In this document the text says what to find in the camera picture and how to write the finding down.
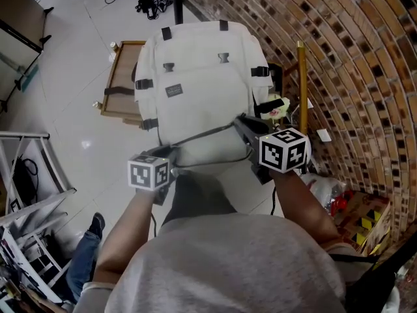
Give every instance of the white backpack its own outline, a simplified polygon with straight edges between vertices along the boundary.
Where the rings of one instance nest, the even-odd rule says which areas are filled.
[[[253,115],[272,86],[259,42],[244,25],[189,23],[163,28],[142,47],[135,100],[144,127],[158,128],[162,145],[181,144],[180,162],[190,166],[242,158],[246,146],[233,127],[222,127]]]

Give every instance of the fiducial marker cube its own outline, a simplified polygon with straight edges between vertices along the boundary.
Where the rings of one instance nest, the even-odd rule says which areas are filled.
[[[259,163],[280,173],[293,170],[306,161],[308,137],[295,128],[259,138]]]
[[[155,191],[169,183],[170,163],[167,158],[134,155],[128,161],[129,186]]]

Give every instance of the black shoe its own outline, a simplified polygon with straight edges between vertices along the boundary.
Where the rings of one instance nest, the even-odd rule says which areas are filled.
[[[103,237],[103,229],[106,226],[104,217],[101,213],[96,212],[93,216],[93,221],[91,222],[89,232],[97,235],[100,239]]]

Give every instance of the blue jeans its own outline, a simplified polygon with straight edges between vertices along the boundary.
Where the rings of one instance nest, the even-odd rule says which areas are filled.
[[[100,241],[101,239],[97,235],[86,231],[72,256],[65,279],[77,302],[84,284],[91,280],[96,251]]]

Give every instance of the cardboard box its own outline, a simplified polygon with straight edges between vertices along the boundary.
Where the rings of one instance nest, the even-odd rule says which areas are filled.
[[[355,192],[347,208],[334,220],[343,242],[368,256],[390,229],[390,200]]]

